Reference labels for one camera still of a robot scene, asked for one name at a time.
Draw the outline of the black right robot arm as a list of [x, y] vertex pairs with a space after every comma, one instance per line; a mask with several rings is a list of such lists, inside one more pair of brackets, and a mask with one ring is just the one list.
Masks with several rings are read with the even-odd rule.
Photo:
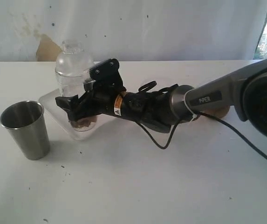
[[136, 93], [126, 91], [118, 70], [116, 59], [90, 68], [92, 90], [68, 99], [68, 118], [77, 121], [107, 114], [167, 133], [172, 125], [197, 112], [233, 106], [240, 120], [250, 121], [267, 136], [267, 59], [197, 88], [175, 84], [151, 91], [154, 83], [150, 83]]

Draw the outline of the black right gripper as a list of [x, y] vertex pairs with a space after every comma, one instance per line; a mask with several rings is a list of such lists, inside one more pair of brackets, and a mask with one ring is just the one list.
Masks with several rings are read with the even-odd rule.
[[113, 100], [126, 88], [118, 69], [111, 74], [104, 73], [106, 77], [93, 83], [92, 90], [83, 95], [72, 97], [58, 96], [55, 98], [56, 105], [68, 114], [71, 121], [96, 116], [108, 112], [113, 113]]

